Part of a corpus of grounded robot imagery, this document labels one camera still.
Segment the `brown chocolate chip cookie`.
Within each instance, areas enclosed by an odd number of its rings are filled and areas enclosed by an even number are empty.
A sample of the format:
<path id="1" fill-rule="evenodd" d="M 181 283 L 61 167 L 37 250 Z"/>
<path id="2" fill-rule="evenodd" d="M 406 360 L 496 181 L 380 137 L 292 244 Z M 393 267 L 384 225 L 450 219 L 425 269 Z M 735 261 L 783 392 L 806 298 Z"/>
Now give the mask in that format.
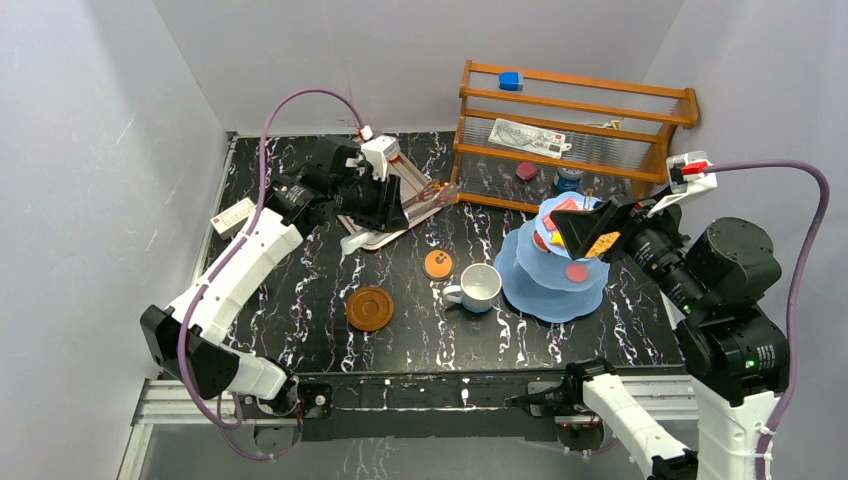
<path id="1" fill-rule="evenodd" d="M 619 237 L 619 231 L 601 235 L 589 248 L 588 252 L 585 254 L 585 258 L 600 258 L 615 245 Z"/>

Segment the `orange yellow pastry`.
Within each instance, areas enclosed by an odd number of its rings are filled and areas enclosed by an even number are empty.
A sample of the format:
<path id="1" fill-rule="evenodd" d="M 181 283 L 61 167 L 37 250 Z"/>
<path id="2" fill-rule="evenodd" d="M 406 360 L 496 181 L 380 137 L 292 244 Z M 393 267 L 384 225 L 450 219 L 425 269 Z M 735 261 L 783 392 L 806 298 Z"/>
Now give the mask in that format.
<path id="1" fill-rule="evenodd" d="M 552 246 L 565 247 L 565 241 L 558 231 L 552 231 L 549 233 L 548 242 Z"/>

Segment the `pink round macaron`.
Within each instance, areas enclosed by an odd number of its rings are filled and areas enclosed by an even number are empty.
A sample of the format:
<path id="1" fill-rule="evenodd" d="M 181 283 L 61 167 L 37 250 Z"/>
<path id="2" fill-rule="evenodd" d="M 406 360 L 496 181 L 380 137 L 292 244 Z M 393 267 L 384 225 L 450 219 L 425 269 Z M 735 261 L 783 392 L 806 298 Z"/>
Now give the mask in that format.
<path id="1" fill-rule="evenodd" d="M 566 267 L 566 278 L 573 283 L 583 283 L 589 278 L 589 271 L 584 264 L 572 263 Z"/>

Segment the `red sprinkled donut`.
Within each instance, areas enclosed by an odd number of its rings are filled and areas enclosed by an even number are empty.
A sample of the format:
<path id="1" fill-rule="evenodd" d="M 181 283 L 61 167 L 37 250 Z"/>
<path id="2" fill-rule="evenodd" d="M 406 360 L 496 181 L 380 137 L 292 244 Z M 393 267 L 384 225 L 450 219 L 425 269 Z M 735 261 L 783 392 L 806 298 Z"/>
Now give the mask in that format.
<path id="1" fill-rule="evenodd" d="M 537 231 L 534 231 L 534 232 L 533 232 L 533 243 L 534 243 L 534 246 L 535 246 L 535 247 L 536 247 L 539 251 L 541 251 L 541 252 L 543 252 L 543 253 L 550 253 L 550 249 L 547 247 L 547 245 L 545 244 L 545 242 L 544 242 L 544 240 L 542 239 L 541 235 L 540 235 Z"/>

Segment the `steel food tongs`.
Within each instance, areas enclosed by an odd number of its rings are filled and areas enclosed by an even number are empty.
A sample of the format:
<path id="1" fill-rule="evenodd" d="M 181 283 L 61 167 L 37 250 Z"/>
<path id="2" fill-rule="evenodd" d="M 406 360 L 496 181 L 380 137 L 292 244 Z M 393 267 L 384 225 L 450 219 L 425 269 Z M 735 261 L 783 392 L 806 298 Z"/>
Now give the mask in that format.
<path id="1" fill-rule="evenodd" d="M 378 250 L 396 240 L 412 227 L 433 216 L 443 207 L 455 204 L 458 197 L 459 187 L 456 183 L 430 181 L 419 192 L 404 200 L 401 204 L 409 226 L 406 229 L 390 233 L 366 230 L 363 227 L 356 226 L 348 217 L 338 215 L 337 218 L 348 231 L 348 235 L 340 240 L 342 254 L 344 256 L 351 255 L 359 249 Z"/>

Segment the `orange oval pastry piece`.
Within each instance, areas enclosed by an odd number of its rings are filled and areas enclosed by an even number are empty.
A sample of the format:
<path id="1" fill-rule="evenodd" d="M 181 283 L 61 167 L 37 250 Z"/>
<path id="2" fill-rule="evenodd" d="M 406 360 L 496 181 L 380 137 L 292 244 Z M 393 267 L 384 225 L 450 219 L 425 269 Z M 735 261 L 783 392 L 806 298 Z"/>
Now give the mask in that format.
<path id="1" fill-rule="evenodd" d="M 434 205 L 448 205 L 457 202 L 458 192 L 455 188 L 442 188 L 433 198 Z"/>

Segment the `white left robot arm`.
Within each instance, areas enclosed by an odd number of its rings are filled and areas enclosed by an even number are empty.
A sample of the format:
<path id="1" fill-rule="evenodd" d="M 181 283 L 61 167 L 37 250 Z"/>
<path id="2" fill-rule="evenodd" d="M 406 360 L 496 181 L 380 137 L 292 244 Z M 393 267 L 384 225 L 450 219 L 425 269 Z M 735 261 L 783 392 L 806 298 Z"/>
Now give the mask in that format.
<path id="1" fill-rule="evenodd" d="M 299 391 L 276 362 L 225 346 L 251 295 L 312 231 L 345 216 L 365 231 L 406 230 L 401 179 L 389 163 L 400 154 L 388 135 L 364 143 L 327 135 L 307 161 L 274 178 L 224 252 L 166 307 L 149 306 L 140 326 L 153 361 L 209 400 L 253 396 L 275 416 L 294 411 Z"/>

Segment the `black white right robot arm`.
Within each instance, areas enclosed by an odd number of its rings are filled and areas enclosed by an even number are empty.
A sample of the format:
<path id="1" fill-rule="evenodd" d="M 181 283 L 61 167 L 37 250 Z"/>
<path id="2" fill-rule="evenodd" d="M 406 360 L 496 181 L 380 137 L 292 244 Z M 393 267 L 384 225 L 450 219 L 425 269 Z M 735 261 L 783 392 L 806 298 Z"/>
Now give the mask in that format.
<path id="1" fill-rule="evenodd" d="M 600 357 L 570 363 L 559 385 L 506 405 L 599 416 L 648 479 L 754 478 L 760 434 L 790 377 L 789 342 L 758 304 L 782 273 L 769 235 L 722 217 L 690 241 L 678 205 L 621 196 L 550 217 L 572 257 L 632 260 L 681 313 L 674 335 L 698 409 L 698 445 L 671 436 Z"/>

